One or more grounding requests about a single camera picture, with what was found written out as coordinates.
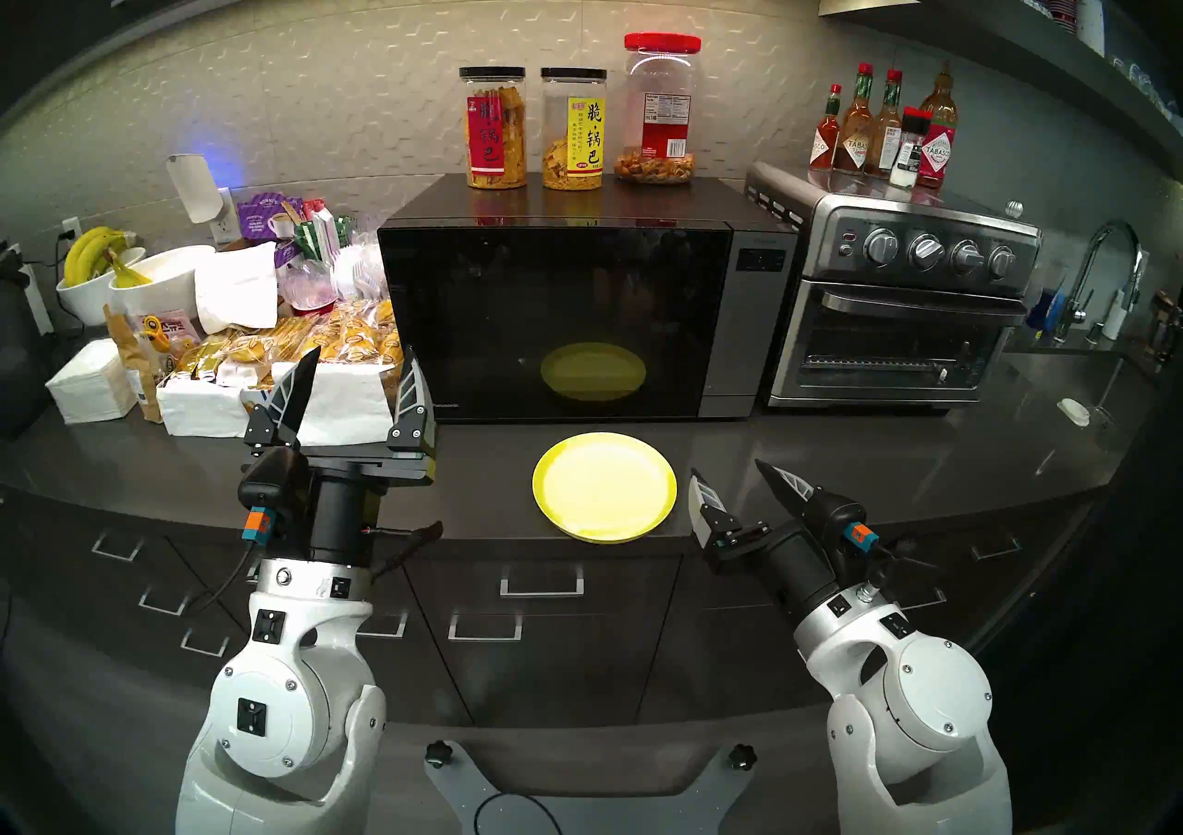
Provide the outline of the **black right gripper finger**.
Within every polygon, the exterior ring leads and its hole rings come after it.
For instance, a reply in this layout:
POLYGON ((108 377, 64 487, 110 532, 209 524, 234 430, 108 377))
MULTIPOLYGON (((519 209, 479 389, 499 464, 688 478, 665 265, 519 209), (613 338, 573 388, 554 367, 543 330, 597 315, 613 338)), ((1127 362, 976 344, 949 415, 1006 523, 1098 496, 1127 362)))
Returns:
POLYGON ((715 575, 755 575, 771 527, 764 520, 744 525, 697 470, 689 475, 689 516, 707 568, 715 575))
POLYGON ((841 496, 820 485, 756 459, 757 471, 772 496, 790 516, 812 531, 841 530, 841 496))

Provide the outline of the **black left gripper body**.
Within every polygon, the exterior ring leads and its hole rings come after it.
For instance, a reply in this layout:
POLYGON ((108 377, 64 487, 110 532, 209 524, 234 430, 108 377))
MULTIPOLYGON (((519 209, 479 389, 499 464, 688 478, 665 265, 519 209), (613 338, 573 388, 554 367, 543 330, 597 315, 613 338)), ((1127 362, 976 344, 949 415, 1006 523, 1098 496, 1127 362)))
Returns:
POLYGON ((292 556, 312 563, 369 567, 382 498, 435 479, 431 449, 304 448, 297 455, 309 483, 292 529, 292 556))

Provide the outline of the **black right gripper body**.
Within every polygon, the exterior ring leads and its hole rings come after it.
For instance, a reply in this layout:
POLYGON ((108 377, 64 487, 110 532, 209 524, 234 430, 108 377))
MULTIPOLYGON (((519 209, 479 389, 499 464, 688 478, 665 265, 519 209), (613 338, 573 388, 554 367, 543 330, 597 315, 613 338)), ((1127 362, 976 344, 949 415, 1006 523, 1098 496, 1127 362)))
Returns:
POLYGON ((789 621, 803 621, 840 593, 830 559, 797 520, 715 530, 713 572, 754 577, 789 621))

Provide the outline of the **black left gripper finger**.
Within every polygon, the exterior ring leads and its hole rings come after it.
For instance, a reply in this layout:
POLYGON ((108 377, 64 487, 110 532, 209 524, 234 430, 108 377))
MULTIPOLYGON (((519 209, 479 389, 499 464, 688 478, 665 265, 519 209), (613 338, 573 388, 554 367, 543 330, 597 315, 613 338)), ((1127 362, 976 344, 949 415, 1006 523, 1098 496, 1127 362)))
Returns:
POLYGON ((311 347, 271 389, 244 390, 247 447, 299 449, 298 432, 311 399, 319 356, 321 347, 311 347))
POLYGON ((437 419, 427 378, 416 357, 406 357, 395 376, 387 370, 387 404, 392 416, 387 446, 399 455, 435 457, 437 419))

